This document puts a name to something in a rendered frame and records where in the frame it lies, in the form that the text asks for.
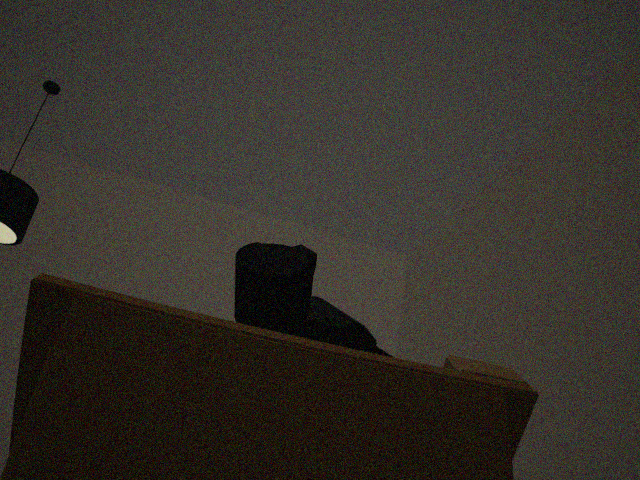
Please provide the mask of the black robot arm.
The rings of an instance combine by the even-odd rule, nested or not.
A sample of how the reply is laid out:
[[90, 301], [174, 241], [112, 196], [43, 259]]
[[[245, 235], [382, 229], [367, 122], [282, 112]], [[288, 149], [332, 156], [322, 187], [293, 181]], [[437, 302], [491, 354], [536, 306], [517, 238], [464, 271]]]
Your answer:
[[303, 245], [250, 243], [236, 255], [235, 321], [390, 356], [365, 325], [312, 296], [317, 254]]

